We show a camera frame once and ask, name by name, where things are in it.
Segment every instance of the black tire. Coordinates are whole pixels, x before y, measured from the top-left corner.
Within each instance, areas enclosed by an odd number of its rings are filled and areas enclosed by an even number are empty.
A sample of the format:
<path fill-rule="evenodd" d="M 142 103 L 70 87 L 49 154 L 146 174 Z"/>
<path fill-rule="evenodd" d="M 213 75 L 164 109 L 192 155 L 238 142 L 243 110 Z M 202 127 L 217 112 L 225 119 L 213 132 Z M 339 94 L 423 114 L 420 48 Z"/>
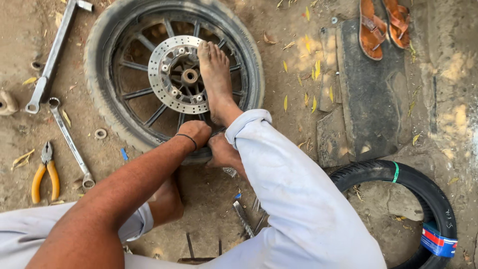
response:
<path fill-rule="evenodd" d="M 165 140 L 145 131 L 134 120 L 124 116 L 125 109 L 119 105 L 119 101 L 114 97 L 116 93 L 112 92 L 114 90 L 108 83 L 109 67 L 105 66 L 105 58 L 113 53 L 120 29 L 126 27 L 131 18 L 172 5 L 183 6 L 185 11 L 196 11 L 207 6 L 208 12 L 205 16 L 217 21 L 218 25 L 230 26 L 228 33 L 235 37 L 236 46 L 247 52 L 245 57 L 250 91 L 243 109 L 261 108 L 264 100 L 265 79 L 259 50 L 246 26 L 226 6 L 215 0 L 117 0 L 102 12 L 91 28 L 85 48 L 84 73 L 87 87 L 91 91 L 91 97 L 100 116 L 121 139 L 143 153 Z M 211 157 L 211 150 L 204 147 L 191 153 L 182 164 L 205 163 Z"/>
<path fill-rule="evenodd" d="M 414 168 L 397 163 L 399 175 L 396 183 L 408 188 L 420 202 L 424 223 L 436 221 L 441 236 L 456 239 L 456 221 L 450 202 L 441 189 L 427 176 Z M 344 192 L 367 181 L 393 181 L 396 166 L 391 161 L 369 160 L 347 165 L 330 175 L 337 188 Z M 420 245 L 406 262 L 393 269 L 442 269 L 450 258 L 439 257 Z"/>

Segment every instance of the dirt ground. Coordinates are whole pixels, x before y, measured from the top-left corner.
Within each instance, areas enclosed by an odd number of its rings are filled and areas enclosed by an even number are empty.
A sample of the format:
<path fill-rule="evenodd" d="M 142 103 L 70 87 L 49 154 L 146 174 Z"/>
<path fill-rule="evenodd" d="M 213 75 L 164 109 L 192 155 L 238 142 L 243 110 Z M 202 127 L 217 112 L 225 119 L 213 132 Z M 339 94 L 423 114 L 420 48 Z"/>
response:
<path fill-rule="evenodd" d="M 125 148 L 130 160 L 140 152 L 114 134 L 108 134 L 104 140 L 93 136 L 98 128 L 109 129 L 99 117 L 86 89 L 83 50 L 91 26 L 110 2 L 91 2 L 96 7 L 95 12 L 79 12 L 76 17 L 51 96 L 61 99 L 62 108 L 71 119 L 73 140 L 95 180 L 100 181 L 127 163 L 123 160 L 121 148 Z M 311 114 L 310 108 L 303 106 L 305 91 L 310 96 L 318 96 L 318 88 L 310 79 L 304 81 L 303 88 L 297 83 L 296 75 L 307 73 L 315 62 L 315 55 L 299 57 L 306 51 L 302 39 L 308 35 L 313 40 L 311 49 L 320 51 L 320 28 L 334 27 L 332 17 L 337 17 L 339 22 L 358 18 L 358 0 L 319 0 L 314 7 L 310 6 L 309 0 L 297 0 L 290 6 L 286 0 L 278 10 L 279 1 L 222 2 L 237 14 L 257 42 L 266 79 L 264 108 L 271 112 L 273 126 L 296 144 L 310 139 L 309 150 L 302 149 L 316 160 L 316 122 L 326 113 Z M 448 266 L 476 268 L 478 2 L 406 0 L 402 4 L 411 8 L 410 31 L 417 55 L 414 63 L 410 53 L 405 58 L 408 95 L 412 96 L 421 86 L 411 111 L 412 134 L 421 136 L 415 146 L 411 141 L 404 143 L 400 152 L 386 159 L 415 167 L 440 186 L 453 206 L 458 225 L 456 256 Z M 306 6 L 310 10 L 310 22 L 303 16 Z M 378 15 L 385 18 L 378 1 L 375 7 Z M 61 182 L 60 199 L 65 202 L 80 199 L 79 192 L 72 189 L 72 183 L 82 176 L 81 170 L 47 107 L 43 105 L 38 114 L 29 114 L 23 109 L 30 100 L 34 85 L 22 85 L 22 82 L 40 76 L 30 68 L 30 63 L 34 59 L 46 62 L 56 33 L 55 14 L 63 13 L 64 8 L 60 0 L 0 2 L 0 24 L 3 26 L 0 28 L 0 83 L 21 107 L 21 111 L 12 116 L 0 117 L 0 212 L 34 207 L 30 196 L 31 181 L 40 162 L 42 146 L 48 140 L 54 144 Z M 262 38 L 264 31 L 278 44 L 266 44 Z M 282 50 L 291 41 L 296 41 L 297 45 Z M 282 66 L 283 60 L 288 65 L 287 74 Z M 283 108 L 285 95 L 289 100 L 287 112 Z M 12 161 L 32 149 L 35 152 L 30 165 L 11 171 Z M 458 181 L 448 184 L 457 177 Z M 148 257 L 158 254 L 156 256 L 160 259 L 169 261 L 188 258 L 186 232 L 191 234 L 196 257 L 216 257 L 219 239 L 222 240 L 223 252 L 230 250 L 244 240 L 244 229 L 231 210 L 239 188 L 242 191 L 240 202 L 247 206 L 246 212 L 254 227 L 261 216 L 250 210 L 255 198 L 253 189 L 219 169 L 181 167 L 179 187 L 185 204 L 182 220 L 156 228 L 128 243 L 133 253 Z M 41 185 L 43 199 L 38 206 L 48 205 L 50 189 L 49 179 L 45 177 Z M 366 210 L 373 204 L 359 207 L 360 202 L 350 201 L 364 222 L 368 221 L 366 225 L 379 241 L 389 267 L 400 264 L 413 253 L 421 235 L 417 223 L 407 222 L 412 227 L 410 230 L 402 228 L 402 224 L 391 220 L 388 214 L 370 220 Z M 398 247 L 401 244 L 407 249 Z"/>

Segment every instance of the blue and red label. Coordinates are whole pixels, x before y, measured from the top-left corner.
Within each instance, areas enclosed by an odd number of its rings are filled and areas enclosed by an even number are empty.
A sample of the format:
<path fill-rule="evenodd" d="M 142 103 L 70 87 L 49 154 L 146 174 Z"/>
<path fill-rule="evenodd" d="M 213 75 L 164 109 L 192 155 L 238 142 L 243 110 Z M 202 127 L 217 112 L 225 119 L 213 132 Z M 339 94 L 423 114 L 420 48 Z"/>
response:
<path fill-rule="evenodd" d="M 455 255 L 457 243 L 458 240 L 440 236 L 439 232 L 430 225 L 426 223 L 423 224 L 420 244 L 431 253 L 437 256 L 452 258 Z"/>

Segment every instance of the yellow pliers handle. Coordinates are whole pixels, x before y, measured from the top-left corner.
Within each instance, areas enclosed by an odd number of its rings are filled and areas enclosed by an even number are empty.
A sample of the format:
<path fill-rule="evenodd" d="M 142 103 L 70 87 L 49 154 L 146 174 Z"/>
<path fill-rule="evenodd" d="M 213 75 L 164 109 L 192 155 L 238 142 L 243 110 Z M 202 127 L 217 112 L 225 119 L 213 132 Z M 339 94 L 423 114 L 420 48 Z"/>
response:
<path fill-rule="evenodd" d="M 52 179 L 52 201 L 58 199 L 60 196 L 60 180 L 58 178 L 58 172 L 56 171 L 55 161 L 48 161 L 47 164 L 40 164 L 38 170 L 35 173 L 32 183 L 32 201 L 33 203 L 40 202 L 40 183 L 42 182 L 43 175 L 48 169 L 50 178 Z"/>

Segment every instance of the sandal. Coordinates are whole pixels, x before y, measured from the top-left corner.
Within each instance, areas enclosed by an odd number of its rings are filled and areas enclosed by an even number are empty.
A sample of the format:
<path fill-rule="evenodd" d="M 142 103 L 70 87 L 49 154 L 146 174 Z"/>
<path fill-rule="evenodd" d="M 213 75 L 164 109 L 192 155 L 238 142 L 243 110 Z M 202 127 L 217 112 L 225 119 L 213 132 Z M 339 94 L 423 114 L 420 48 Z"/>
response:
<path fill-rule="evenodd" d="M 400 6 L 397 0 L 382 0 L 382 3 L 387 10 L 390 38 L 397 47 L 402 49 L 409 48 L 408 25 L 410 23 L 410 10 Z"/>
<path fill-rule="evenodd" d="M 387 24 L 375 16 L 371 0 L 360 0 L 360 30 L 358 33 L 360 47 L 365 55 L 375 61 L 382 59 L 380 44 L 385 41 Z"/>

